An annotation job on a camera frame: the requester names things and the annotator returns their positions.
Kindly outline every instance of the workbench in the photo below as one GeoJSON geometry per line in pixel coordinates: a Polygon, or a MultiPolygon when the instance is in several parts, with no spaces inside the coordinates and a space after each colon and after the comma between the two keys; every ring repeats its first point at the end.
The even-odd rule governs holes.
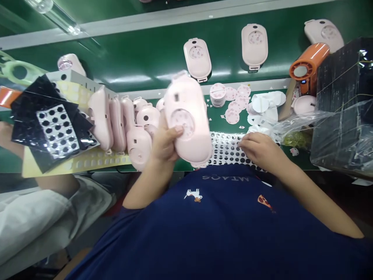
{"type": "MultiPolygon", "coordinates": [[[[114,2],[117,3],[109,1],[105,11],[115,9],[114,2]]],[[[75,53],[90,79],[105,84],[115,92],[156,91],[165,89],[174,74],[186,69],[183,45],[188,39],[197,37],[207,43],[212,62],[212,74],[203,84],[281,79],[289,77],[291,63],[310,45],[304,34],[304,22],[310,19],[329,19],[338,27],[344,41],[348,42],[359,36],[373,35],[372,11],[373,2],[370,0],[338,0],[116,33],[95,37],[94,40],[85,38],[10,49],[6,53],[50,72],[56,71],[59,57],[75,53]],[[247,66],[242,61],[241,30],[248,23],[261,24],[267,30],[268,58],[257,73],[248,73],[247,66]]],[[[9,32],[0,32],[0,35],[9,35],[9,32]]],[[[6,79],[0,79],[0,84],[14,87],[6,79]]],[[[213,109],[208,108],[208,114],[214,115],[213,109]]],[[[7,115],[9,112],[0,112],[0,119],[6,119],[7,115]]],[[[216,124],[213,122],[210,130],[229,132],[229,127],[223,125],[223,122],[226,123],[224,119],[216,124]]],[[[292,157],[289,152],[286,153],[303,169],[315,168],[306,155],[292,157]]],[[[20,160],[0,149],[0,172],[20,170],[20,160]]],[[[118,167],[118,170],[134,169],[127,165],[118,167]]],[[[179,161],[175,170],[187,171],[190,170],[190,165],[179,161]]]]}

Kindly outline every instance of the hand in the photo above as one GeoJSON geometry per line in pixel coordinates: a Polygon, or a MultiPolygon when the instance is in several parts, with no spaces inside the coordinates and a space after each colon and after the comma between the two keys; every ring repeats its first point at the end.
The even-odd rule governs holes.
{"type": "Polygon", "coordinates": [[[293,165],[286,154],[268,135],[259,132],[248,133],[242,138],[238,146],[253,163],[275,176],[293,165]]]}
{"type": "Polygon", "coordinates": [[[164,112],[159,118],[159,127],[155,133],[151,157],[161,162],[172,162],[178,160],[179,156],[175,151],[174,141],[184,132],[182,126],[168,128],[164,112]]]}

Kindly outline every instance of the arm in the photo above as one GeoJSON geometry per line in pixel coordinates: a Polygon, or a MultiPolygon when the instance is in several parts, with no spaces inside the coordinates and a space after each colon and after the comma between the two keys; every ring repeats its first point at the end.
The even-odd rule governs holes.
{"type": "Polygon", "coordinates": [[[293,164],[269,136],[249,133],[242,138],[240,147],[253,163],[274,174],[303,207],[331,231],[353,238],[364,237],[353,220],[293,164]]]}
{"type": "MultiPolygon", "coordinates": [[[[0,146],[23,160],[24,146],[11,141],[12,132],[12,125],[0,122],[0,146]]],[[[79,182],[72,174],[37,177],[35,180],[41,189],[50,189],[67,198],[70,198],[79,189],[79,182]]]]}
{"type": "Polygon", "coordinates": [[[182,127],[168,129],[164,115],[161,114],[150,158],[144,171],[125,197],[123,207],[145,208],[166,191],[178,159],[173,143],[182,134],[182,127]]]}

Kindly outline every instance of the left hand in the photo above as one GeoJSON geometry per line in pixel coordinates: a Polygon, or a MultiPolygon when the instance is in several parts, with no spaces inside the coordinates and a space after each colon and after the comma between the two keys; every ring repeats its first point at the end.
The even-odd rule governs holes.
{"type": "Polygon", "coordinates": [[[168,128],[164,112],[159,118],[159,127],[154,135],[151,158],[161,162],[172,162],[178,160],[179,156],[175,151],[174,141],[184,132],[182,126],[168,128]]]}

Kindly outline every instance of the pizza print on shirt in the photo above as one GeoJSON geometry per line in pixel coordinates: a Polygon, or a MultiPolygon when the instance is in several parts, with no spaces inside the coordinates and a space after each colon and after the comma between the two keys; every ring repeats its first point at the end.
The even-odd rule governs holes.
{"type": "Polygon", "coordinates": [[[267,206],[267,207],[269,207],[269,208],[271,209],[272,213],[276,213],[276,212],[273,210],[272,206],[269,204],[269,202],[264,198],[264,196],[259,195],[259,197],[258,197],[258,202],[261,203],[261,204],[264,204],[264,205],[267,206]]]}

